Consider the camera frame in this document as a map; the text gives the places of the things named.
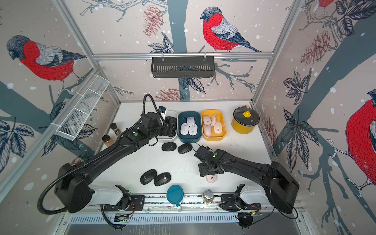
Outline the black mouse small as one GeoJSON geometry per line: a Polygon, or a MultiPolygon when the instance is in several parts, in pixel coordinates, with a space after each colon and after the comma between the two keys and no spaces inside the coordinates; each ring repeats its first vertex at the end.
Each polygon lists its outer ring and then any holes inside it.
{"type": "Polygon", "coordinates": [[[176,126],[170,126],[168,128],[167,136],[172,138],[176,135],[176,126]]]}

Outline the white mouse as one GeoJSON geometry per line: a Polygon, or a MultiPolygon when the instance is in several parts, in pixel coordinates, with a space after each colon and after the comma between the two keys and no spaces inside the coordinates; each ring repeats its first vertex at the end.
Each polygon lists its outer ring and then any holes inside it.
{"type": "Polygon", "coordinates": [[[193,125],[195,125],[195,118],[194,118],[194,117],[188,117],[188,118],[187,118],[187,125],[188,125],[188,126],[193,126],[193,125]]]}
{"type": "Polygon", "coordinates": [[[189,134],[191,136],[197,135],[197,132],[198,132],[198,126],[196,124],[189,126],[189,134]]]}
{"type": "Polygon", "coordinates": [[[183,123],[180,127],[180,134],[185,136],[189,134],[190,126],[187,123],[183,123]]]}

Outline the pink mouse top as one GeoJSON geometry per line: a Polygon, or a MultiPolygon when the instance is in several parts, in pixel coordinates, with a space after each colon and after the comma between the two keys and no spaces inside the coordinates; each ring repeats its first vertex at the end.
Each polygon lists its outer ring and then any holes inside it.
{"type": "Polygon", "coordinates": [[[215,123],[216,123],[216,117],[217,117],[217,114],[214,113],[212,116],[211,116],[211,126],[214,126],[215,123]]]}

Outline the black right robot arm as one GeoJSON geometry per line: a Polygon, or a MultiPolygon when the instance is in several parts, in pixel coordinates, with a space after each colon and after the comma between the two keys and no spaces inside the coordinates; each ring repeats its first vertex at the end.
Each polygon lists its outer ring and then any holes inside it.
{"type": "Polygon", "coordinates": [[[291,214],[299,190],[298,182],[278,162],[261,164],[251,162],[217,149],[200,146],[195,151],[200,176],[233,173],[259,184],[273,207],[280,212],[291,214]]]}

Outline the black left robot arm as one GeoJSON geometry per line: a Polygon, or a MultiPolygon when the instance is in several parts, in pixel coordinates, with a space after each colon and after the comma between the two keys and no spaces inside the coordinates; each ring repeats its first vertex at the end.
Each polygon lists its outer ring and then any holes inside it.
{"type": "Polygon", "coordinates": [[[154,112],[142,111],[140,119],[123,131],[114,144],[95,155],[86,163],[67,163],[59,169],[58,177],[44,189],[37,201],[37,209],[46,215],[68,211],[76,213],[87,206],[112,205],[125,210],[130,205],[130,193],[121,185],[99,187],[93,181],[122,158],[133,154],[156,138],[165,126],[166,108],[155,106],[154,112]],[[43,201],[53,189],[63,208],[47,210],[43,201]]]}

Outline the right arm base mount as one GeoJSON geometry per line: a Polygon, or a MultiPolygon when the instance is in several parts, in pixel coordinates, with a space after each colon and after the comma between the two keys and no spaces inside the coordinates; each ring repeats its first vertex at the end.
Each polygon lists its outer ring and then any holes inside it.
{"type": "Polygon", "coordinates": [[[247,204],[240,197],[241,190],[245,187],[244,184],[240,184],[237,190],[233,194],[222,194],[219,207],[227,212],[238,212],[241,210],[261,210],[261,204],[247,204]]]}

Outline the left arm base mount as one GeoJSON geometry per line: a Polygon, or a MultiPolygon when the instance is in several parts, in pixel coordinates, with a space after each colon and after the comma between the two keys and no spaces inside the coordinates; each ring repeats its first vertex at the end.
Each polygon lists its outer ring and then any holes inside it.
{"type": "Polygon", "coordinates": [[[122,198],[115,205],[105,204],[103,209],[105,212],[141,212],[145,204],[145,195],[130,194],[121,185],[115,185],[117,190],[121,191],[122,198]]]}

